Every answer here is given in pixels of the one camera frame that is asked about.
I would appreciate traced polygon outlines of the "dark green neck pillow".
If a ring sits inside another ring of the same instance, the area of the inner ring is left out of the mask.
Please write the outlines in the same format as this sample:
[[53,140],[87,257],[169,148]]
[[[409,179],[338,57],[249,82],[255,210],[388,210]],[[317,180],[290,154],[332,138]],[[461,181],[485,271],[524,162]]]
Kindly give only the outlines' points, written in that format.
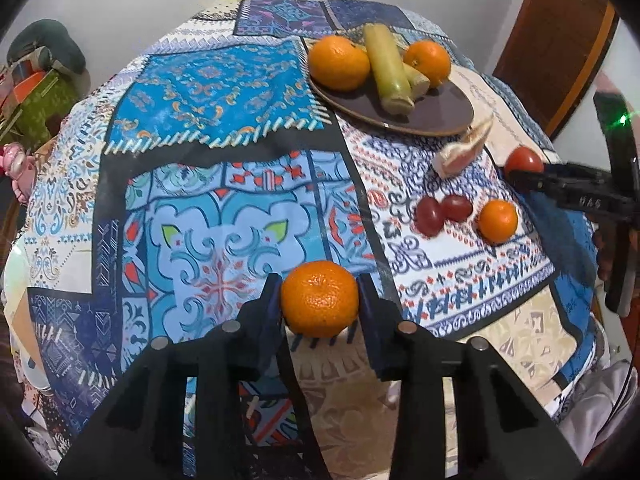
[[85,55],[67,28],[52,18],[43,18],[30,23],[17,34],[6,52],[9,65],[35,54],[36,61],[49,61],[48,67],[55,67],[69,74],[82,74],[86,69]]

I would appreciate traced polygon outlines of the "pink plush toy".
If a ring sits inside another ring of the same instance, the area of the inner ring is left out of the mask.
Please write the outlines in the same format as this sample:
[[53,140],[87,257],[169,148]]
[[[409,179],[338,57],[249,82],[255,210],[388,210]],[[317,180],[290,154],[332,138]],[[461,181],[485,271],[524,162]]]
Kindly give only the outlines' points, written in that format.
[[1,147],[1,174],[11,180],[17,201],[26,205],[36,180],[35,157],[28,154],[18,142],[4,144]]

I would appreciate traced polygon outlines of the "long yellow-green sugarcane piece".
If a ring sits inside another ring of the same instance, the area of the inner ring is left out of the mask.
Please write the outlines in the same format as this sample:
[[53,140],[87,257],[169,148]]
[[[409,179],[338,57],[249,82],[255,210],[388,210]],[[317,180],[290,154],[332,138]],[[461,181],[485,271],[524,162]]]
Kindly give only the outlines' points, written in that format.
[[362,36],[382,109],[393,116],[408,116],[414,103],[404,63],[390,29],[384,24],[365,24]]

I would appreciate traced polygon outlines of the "green patterned box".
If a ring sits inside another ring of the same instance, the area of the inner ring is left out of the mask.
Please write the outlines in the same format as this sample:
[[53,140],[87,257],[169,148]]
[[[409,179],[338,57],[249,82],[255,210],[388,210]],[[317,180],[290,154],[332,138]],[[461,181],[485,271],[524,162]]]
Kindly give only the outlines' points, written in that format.
[[56,70],[35,73],[20,86],[29,92],[23,99],[14,99],[14,93],[9,96],[16,107],[1,125],[1,143],[20,142],[34,150],[58,134],[79,96],[68,78]]

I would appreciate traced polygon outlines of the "patchwork patterned blue bedspread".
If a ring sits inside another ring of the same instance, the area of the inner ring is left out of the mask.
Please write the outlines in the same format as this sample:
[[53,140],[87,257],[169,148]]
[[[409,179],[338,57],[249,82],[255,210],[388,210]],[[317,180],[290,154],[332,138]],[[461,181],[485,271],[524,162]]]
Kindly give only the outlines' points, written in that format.
[[[320,38],[360,41],[382,23],[405,49],[432,40],[472,124],[453,136],[394,133],[324,104],[307,58]],[[480,156],[441,179],[435,155],[488,115]],[[552,416],[598,357],[590,307],[591,226],[516,202],[500,246],[471,221],[422,235],[423,196],[514,200],[499,174],[548,136],[502,80],[479,72],[419,14],[360,0],[243,0],[160,38],[63,120],[6,263],[25,434],[55,472],[111,388],[149,343],[204,337],[255,299],[270,273],[331,261],[367,273],[435,336],[487,338]]]

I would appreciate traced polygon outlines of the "large orange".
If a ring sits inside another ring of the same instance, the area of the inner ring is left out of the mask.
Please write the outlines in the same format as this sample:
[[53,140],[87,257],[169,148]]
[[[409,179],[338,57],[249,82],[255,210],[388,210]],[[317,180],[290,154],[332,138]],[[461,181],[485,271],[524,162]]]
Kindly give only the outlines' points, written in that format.
[[451,72],[451,60],[444,47],[435,41],[421,40],[410,44],[404,62],[431,81],[433,88],[443,84]]
[[349,92],[360,88],[371,71],[365,50],[342,36],[325,36],[308,52],[310,76],[334,91]]

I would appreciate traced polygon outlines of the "dark brown round plate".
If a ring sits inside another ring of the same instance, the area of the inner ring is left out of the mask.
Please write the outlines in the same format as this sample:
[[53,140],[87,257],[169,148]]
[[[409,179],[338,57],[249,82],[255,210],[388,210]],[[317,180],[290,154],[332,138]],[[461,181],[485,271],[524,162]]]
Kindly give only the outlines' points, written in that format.
[[455,84],[431,81],[402,60],[390,29],[363,27],[363,43],[345,36],[316,41],[307,58],[312,90],[340,112],[393,132],[453,136],[474,119],[470,99]]

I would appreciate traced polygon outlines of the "pomelo segment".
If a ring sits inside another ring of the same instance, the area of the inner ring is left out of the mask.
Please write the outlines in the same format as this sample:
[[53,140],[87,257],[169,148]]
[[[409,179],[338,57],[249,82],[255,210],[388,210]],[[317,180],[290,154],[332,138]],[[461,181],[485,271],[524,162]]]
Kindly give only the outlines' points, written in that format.
[[490,114],[471,128],[459,141],[446,144],[435,155],[432,166],[441,179],[449,179],[461,174],[484,150],[485,143],[494,124]]

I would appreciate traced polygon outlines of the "brown wooden door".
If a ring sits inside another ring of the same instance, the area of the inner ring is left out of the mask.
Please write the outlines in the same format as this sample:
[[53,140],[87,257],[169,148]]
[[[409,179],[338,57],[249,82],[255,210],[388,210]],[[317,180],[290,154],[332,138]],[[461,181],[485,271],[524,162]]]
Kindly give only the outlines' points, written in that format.
[[494,75],[554,139],[597,75],[617,25],[608,0],[523,0]]

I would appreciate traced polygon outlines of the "orange red boxes pile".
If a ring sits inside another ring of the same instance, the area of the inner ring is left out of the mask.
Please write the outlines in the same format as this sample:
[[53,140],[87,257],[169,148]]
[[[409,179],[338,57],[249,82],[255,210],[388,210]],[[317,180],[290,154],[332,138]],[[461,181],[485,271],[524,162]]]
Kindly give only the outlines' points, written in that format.
[[23,103],[46,76],[44,70],[36,70],[31,60],[18,61],[1,78],[1,106],[14,108]]

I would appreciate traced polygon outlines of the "small mandarin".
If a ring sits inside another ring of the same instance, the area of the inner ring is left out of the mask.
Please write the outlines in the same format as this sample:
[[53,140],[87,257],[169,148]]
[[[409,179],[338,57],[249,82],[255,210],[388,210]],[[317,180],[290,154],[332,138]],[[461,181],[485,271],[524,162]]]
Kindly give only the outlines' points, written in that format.
[[290,331],[309,338],[332,338],[358,316],[356,278],[331,261],[295,268],[281,286],[281,310]]
[[490,200],[478,214],[476,223],[486,242],[503,244],[518,228],[518,212],[510,202]]

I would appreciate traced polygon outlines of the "short yellow sugarcane piece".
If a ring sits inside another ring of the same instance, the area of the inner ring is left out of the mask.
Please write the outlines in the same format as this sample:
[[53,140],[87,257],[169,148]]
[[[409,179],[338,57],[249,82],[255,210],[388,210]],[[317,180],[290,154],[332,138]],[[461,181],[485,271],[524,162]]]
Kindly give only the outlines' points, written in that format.
[[408,64],[404,64],[404,71],[410,86],[411,99],[416,101],[423,98],[431,88],[431,81]]

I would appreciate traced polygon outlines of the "dark red grape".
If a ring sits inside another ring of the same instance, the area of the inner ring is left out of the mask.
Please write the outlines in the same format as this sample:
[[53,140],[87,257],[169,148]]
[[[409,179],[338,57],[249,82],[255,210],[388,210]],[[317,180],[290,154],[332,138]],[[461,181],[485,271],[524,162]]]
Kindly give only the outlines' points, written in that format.
[[457,194],[445,196],[440,206],[446,219],[453,222],[465,222],[473,212],[473,204],[465,196]]
[[439,201],[434,197],[424,196],[416,205],[414,224],[421,234],[427,237],[437,236],[445,224],[445,216]]

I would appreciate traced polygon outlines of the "large orange left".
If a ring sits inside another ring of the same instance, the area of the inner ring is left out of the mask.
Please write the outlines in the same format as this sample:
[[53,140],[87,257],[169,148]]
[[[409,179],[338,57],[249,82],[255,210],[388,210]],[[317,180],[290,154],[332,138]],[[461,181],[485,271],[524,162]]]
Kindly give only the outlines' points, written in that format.
[[360,88],[371,71],[365,50],[342,36],[325,36],[308,52],[310,76],[334,91],[349,92]]

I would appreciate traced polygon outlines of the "red tomato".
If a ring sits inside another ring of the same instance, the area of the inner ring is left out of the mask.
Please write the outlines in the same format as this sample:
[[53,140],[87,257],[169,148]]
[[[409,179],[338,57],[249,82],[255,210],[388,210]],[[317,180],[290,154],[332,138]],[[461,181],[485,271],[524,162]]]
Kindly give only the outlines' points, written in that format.
[[544,162],[536,152],[521,145],[506,159],[503,172],[508,176],[512,171],[543,172]]

